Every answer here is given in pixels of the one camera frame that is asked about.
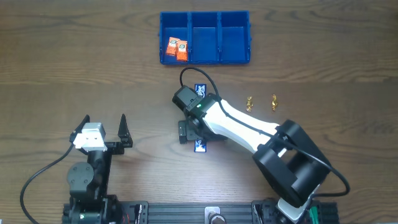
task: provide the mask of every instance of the blue tray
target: blue tray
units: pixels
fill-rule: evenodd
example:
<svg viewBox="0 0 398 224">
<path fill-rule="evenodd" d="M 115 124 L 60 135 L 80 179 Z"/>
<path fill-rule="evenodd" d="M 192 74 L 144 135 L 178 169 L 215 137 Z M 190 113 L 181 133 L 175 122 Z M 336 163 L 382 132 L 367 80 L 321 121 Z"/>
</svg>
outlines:
<svg viewBox="0 0 398 224">
<path fill-rule="evenodd" d="M 169 37 L 188 41 L 188 61 L 166 55 Z M 159 57 L 164 65 L 249 63 L 249 11 L 161 12 Z"/>
</svg>

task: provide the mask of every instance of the tabletop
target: tabletop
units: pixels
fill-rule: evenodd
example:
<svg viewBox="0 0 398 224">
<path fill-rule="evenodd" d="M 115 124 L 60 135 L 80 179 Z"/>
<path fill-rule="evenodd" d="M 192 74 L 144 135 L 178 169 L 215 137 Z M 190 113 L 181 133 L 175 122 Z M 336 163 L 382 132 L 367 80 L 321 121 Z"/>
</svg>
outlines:
<svg viewBox="0 0 398 224">
<path fill-rule="evenodd" d="M 276 197 L 251 153 L 232 141 L 195 154 L 180 145 L 172 103 L 183 67 L 159 63 L 161 11 L 250 12 L 247 65 L 199 66 L 220 95 L 251 116 L 300 124 L 351 184 L 342 223 L 398 222 L 398 2 L 395 0 L 12 0 L 0 2 L 0 219 L 28 223 L 25 181 L 60 157 L 86 114 L 116 140 L 121 115 L 134 140 L 114 156 L 109 194 L 148 202 L 250 202 Z M 208 83 L 187 71 L 187 85 Z M 279 105 L 271 110 L 271 95 Z M 38 176 L 25 204 L 60 223 L 73 150 Z M 343 184 L 329 175 L 319 192 Z"/>
</svg>

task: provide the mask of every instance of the wood grain surface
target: wood grain surface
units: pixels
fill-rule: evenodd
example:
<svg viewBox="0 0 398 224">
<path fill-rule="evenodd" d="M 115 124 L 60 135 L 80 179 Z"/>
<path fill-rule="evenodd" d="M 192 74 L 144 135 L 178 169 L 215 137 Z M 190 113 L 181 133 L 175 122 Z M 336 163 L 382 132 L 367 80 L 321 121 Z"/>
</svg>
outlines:
<svg viewBox="0 0 398 224">
<path fill-rule="evenodd" d="M 276 197 L 234 142 L 208 153 L 178 143 L 171 102 L 182 67 L 159 63 L 159 12 L 247 9 L 251 62 L 201 66 L 221 96 L 264 121 L 306 130 L 352 191 L 342 223 L 398 222 L 398 2 L 395 0 L 12 0 L 0 2 L 0 219 L 28 223 L 20 190 L 60 157 L 86 114 L 117 139 L 122 113 L 134 147 L 114 156 L 109 193 L 149 202 L 250 202 Z M 187 72 L 185 83 L 206 80 Z M 271 111 L 271 95 L 279 107 Z M 28 187 L 40 223 L 60 223 L 73 151 Z M 343 190 L 330 175 L 321 192 Z"/>
</svg>

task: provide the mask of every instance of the cable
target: cable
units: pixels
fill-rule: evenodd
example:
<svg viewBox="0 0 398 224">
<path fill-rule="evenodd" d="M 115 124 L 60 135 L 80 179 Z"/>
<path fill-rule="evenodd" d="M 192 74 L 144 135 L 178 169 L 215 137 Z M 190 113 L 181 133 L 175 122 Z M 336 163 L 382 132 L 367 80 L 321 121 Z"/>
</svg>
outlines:
<svg viewBox="0 0 398 224">
<path fill-rule="evenodd" d="M 66 151 L 66 153 L 61 156 L 59 159 L 57 159 L 56 161 L 50 163 L 49 165 L 45 166 L 43 169 L 37 171 L 32 177 L 30 177 L 27 182 L 25 183 L 25 185 L 22 187 L 21 190 L 21 194 L 19 196 L 19 202 L 21 203 L 21 208 L 22 211 L 24 211 L 26 217 L 34 224 L 39 224 L 33 217 L 32 215 L 29 214 L 29 212 L 26 210 L 25 207 L 25 203 L 24 203 L 24 194 L 25 194 L 25 190 L 27 188 L 27 186 L 32 182 L 32 180 L 34 178 L 36 178 L 38 175 L 40 175 L 41 173 L 43 173 L 44 171 L 46 171 L 47 169 L 49 169 L 50 167 L 54 166 L 55 164 L 59 163 L 63 158 L 65 158 L 69 152 L 73 149 L 73 144 L 70 145 L 69 149 Z"/>
<path fill-rule="evenodd" d="M 268 137 L 270 137 L 272 140 L 279 141 L 280 143 L 282 143 L 282 144 L 283 144 L 284 146 L 286 146 L 286 147 L 295 149 L 297 152 L 299 152 L 299 153 L 301 153 L 301 154 L 304 154 L 304 155 L 306 155 L 306 156 L 308 156 L 308 157 L 311 157 L 312 159 L 316 160 L 316 161 L 319 162 L 321 165 L 323 165 L 324 167 L 326 167 L 330 172 L 334 173 L 334 174 L 342 181 L 342 183 L 343 183 L 344 186 L 346 187 L 346 190 L 345 190 L 344 192 L 314 194 L 314 195 L 312 196 L 313 198 L 314 198 L 314 197 L 340 197 L 340 196 L 347 195 L 347 194 L 349 193 L 349 191 L 351 190 L 351 188 L 350 188 L 350 186 L 349 186 L 349 183 L 348 183 L 347 179 L 343 176 L 343 174 L 341 174 L 338 170 L 336 170 L 336 169 L 333 168 L 332 166 L 329 166 L 328 164 L 326 164 L 326 163 L 323 162 L 322 160 L 316 158 L 315 156 L 313 156 L 313 155 L 311 155 L 311 154 L 309 154 L 309 153 L 307 153 L 307 152 L 305 152 L 305 151 L 299 149 L 297 146 L 295 146 L 295 145 L 293 145 L 293 144 L 291 144 L 291 143 L 289 143 L 289 142 L 287 142 L 287 141 L 285 141 L 285 140 L 279 139 L 279 138 L 275 137 L 274 135 L 269 134 L 269 133 L 267 133 L 267 132 L 265 132 L 265 131 L 263 131 L 263 130 L 261 130 L 261 129 L 257 129 L 257 128 L 255 128 L 255 127 L 252 127 L 252 126 L 250 126 L 250 125 L 248 125 L 248 124 L 246 124 L 246 123 L 244 123 L 244 122 L 242 122 L 242 121 L 240 121 L 240 120 L 238 120 L 238 119 L 232 117 L 228 112 L 226 112 L 225 109 L 224 109 L 224 107 L 223 107 L 223 105 L 221 104 L 221 97 L 220 97 L 220 94 L 218 93 L 218 89 L 217 89 L 216 84 L 214 83 L 214 81 L 210 78 L 210 76 L 209 76 L 205 71 L 203 71 L 203 70 L 201 70 L 201 69 L 199 69 L 199 68 L 195 68 L 195 67 L 187 67 L 187 68 L 184 68 L 184 69 L 181 71 L 181 73 L 180 73 L 180 84 L 181 84 L 181 87 L 183 87 L 182 75 L 183 75 L 183 73 L 184 73 L 186 70 L 196 70 L 196 71 L 202 73 L 204 76 L 206 76 L 206 78 L 209 80 L 209 82 L 211 83 L 211 85 L 212 85 L 213 88 L 214 88 L 214 91 L 215 91 L 216 97 L 217 97 L 217 102 L 218 102 L 218 104 L 219 104 L 219 106 L 220 106 L 222 112 L 225 114 L 225 116 L 229 117 L 229 118 L 232 119 L 233 121 L 235 121 L 235 122 L 237 122 L 237 123 L 239 123 L 239 124 L 241 124 L 241 125 L 243 125 L 243 126 L 249 128 L 249 129 L 251 129 L 251 130 L 253 130 L 253 131 L 258 132 L 259 134 L 263 134 L 263 135 L 265 135 L 265 136 L 268 136 Z"/>
</svg>

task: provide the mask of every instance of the orange candy packet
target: orange candy packet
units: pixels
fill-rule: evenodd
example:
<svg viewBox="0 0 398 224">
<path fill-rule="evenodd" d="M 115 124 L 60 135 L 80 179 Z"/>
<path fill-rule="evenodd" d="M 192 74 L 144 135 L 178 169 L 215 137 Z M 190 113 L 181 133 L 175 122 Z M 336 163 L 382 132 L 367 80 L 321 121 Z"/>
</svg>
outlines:
<svg viewBox="0 0 398 224">
<path fill-rule="evenodd" d="M 178 38 L 170 37 L 169 44 L 167 44 L 167 50 L 166 50 L 167 55 L 175 56 L 175 52 L 177 49 L 177 42 L 179 40 L 180 39 Z"/>
<path fill-rule="evenodd" d="M 179 40 L 177 42 L 177 60 L 181 62 L 188 61 L 188 42 L 184 40 Z"/>
</svg>

